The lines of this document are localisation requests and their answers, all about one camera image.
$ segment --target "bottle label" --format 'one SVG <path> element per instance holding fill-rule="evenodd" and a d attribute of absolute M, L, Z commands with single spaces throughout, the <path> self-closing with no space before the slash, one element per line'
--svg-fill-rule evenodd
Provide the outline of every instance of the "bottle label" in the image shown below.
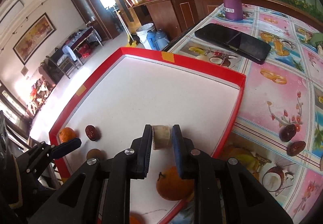
<path fill-rule="evenodd" d="M 234 13 L 234 12 L 235 12 L 235 10 L 234 10 L 234 9 L 225 8 L 225 7 L 224 7 L 224 10 L 225 10 L 226 12 L 229 12 L 229 13 Z"/>

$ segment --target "silver screw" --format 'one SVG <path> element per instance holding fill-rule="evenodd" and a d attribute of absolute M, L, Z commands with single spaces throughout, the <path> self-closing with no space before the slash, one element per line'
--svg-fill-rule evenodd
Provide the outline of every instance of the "silver screw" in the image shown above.
<path fill-rule="evenodd" d="M 127 148 L 124 153 L 128 156 L 128 155 L 132 155 L 133 153 L 135 153 L 135 151 L 132 148 Z"/>
<path fill-rule="evenodd" d="M 235 159 L 234 157 L 230 157 L 230 158 L 228 159 L 228 162 L 229 162 L 231 165 L 236 165 L 236 164 L 238 164 L 238 160 L 237 160 L 237 159 Z"/>
<path fill-rule="evenodd" d="M 192 149 L 192 150 L 191 150 L 191 154 L 192 154 L 193 156 L 198 156 L 199 154 L 201 154 L 201 151 L 200 151 L 200 150 L 198 150 L 198 149 Z"/>
<path fill-rule="evenodd" d="M 96 158 L 90 158 L 86 161 L 88 163 L 88 165 L 94 165 L 96 163 Z"/>

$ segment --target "blue kettle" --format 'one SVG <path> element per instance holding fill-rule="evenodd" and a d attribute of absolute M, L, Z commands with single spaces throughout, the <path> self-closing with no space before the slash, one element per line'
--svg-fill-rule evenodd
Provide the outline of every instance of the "blue kettle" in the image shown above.
<path fill-rule="evenodd" d="M 156 32 L 152 32 L 151 30 L 149 30 L 147 32 L 147 38 L 146 39 L 147 39 L 147 41 L 148 41 L 151 49 L 156 51 L 158 49 L 155 46 L 155 42 L 156 42 L 156 38 L 155 37 L 156 37 Z"/>
<path fill-rule="evenodd" d="M 167 34 L 164 33 L 161 29 L 159 29 L 155 35 L 155 47 L 156 50 L 161 51 L 164 49 L 168 44 L 169 40 L 167 38 Z"/>

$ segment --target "picture frame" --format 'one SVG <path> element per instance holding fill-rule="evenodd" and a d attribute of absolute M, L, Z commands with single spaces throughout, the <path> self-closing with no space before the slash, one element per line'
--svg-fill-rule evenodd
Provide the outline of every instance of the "picture frame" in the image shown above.
<path fill-rule="evenodd" d="M 56 31 L 48 15 L 40 16 L 22 35 L 13 47 L 20 61 L 25 65 L 41 44 Z"/>

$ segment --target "smartphone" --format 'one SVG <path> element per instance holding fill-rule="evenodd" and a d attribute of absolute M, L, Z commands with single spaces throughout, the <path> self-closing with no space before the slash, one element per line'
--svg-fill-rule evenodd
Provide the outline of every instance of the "smartphone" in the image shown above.
<path fill-rule="evenodd" d="M 270 52 L 271 46 L 253 36 L 237 30 L 209 23 L 195 31 L 195 36 L 208 43 L 229 49 L 257 64 L 262 65 Z"/>

